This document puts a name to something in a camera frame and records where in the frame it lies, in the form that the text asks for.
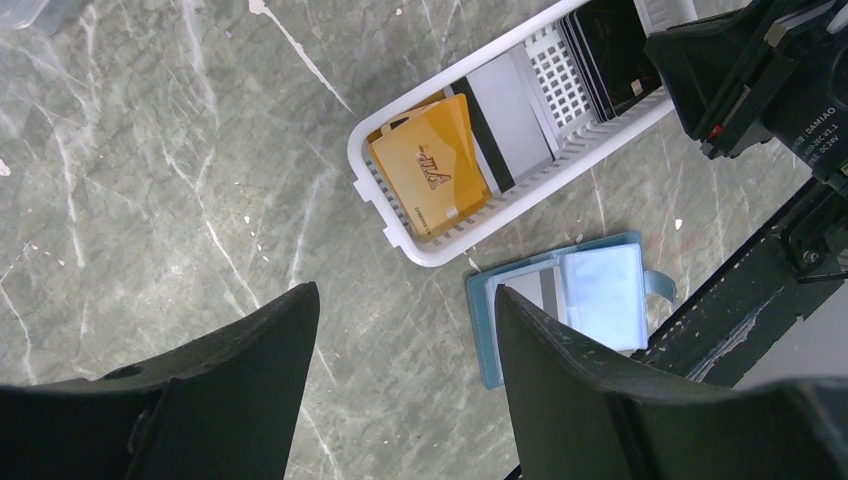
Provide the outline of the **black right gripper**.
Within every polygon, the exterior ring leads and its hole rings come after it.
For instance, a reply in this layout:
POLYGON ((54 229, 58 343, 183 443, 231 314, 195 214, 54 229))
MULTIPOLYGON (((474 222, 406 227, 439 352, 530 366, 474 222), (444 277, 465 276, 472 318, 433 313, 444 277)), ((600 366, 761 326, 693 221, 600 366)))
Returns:
POLYGON ((752 1, 648 36, 684 131, 709 159, 778 140, 847 183, 847 4, 752 1))

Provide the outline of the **white plastic basket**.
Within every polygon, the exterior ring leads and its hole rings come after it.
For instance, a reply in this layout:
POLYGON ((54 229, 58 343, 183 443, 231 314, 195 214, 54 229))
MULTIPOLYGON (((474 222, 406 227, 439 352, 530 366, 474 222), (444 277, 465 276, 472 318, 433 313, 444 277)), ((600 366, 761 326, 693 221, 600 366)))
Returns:
POLYGON ((595 120, 557 26, 587 8, 554 3, 355 127, 355 189, 408 259, 449 262, 672 111, 641 78, 631 108, 595 120))

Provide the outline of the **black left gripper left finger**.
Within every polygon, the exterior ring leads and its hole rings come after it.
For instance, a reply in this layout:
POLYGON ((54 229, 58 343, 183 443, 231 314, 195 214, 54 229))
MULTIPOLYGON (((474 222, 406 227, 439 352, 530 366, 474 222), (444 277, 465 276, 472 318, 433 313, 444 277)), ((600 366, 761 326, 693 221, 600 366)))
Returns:
POLYGON ((281 479, 320 317, 314 283, 96 379, 1 389, 5 479, 281 479))

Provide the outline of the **white striped credit card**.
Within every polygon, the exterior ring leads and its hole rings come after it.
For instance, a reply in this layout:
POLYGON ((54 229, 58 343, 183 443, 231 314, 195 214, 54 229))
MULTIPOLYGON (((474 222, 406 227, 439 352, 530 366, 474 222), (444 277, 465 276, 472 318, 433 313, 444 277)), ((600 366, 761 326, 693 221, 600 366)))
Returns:
POLYGON ((501 284, 512 288, 560 323, 568 323, 563 275, 558 265, 511 272, 501 284))

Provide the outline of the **blue card holder wallet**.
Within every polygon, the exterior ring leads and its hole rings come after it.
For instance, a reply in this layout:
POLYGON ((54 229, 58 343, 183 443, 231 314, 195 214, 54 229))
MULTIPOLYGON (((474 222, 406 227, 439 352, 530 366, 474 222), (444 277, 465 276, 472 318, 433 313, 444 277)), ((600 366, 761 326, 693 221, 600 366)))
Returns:
POLYGON ((642 236, 625 232, 550 250, 478 273, 466 282, 471 325, 483 386, 504 385, 497 339, 495 294, 511 272, 558 265, 563 275, 568 323, 616 352, 648 346, 647 297, 679 305, 675 281, 643 264, 642 236))

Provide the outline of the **black credit card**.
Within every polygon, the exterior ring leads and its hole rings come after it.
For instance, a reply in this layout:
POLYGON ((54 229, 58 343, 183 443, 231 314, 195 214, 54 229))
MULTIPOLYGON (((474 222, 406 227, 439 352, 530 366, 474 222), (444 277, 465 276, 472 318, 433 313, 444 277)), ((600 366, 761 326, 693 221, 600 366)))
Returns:
POLYGON ((646 34, 631 1, 593 0, 558 20, 596 122, 622 116, 662 86, 644 52, 646 34))

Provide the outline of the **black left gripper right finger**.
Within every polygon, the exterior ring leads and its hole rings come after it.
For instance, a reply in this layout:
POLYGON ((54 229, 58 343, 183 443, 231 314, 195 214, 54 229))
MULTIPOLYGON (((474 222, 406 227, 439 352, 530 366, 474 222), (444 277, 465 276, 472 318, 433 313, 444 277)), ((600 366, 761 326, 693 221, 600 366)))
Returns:
POLYGON ((623 356, 511 288, 497 338, 526 479, 843 479, 847 382, 749 390, 698 383, 623 356))

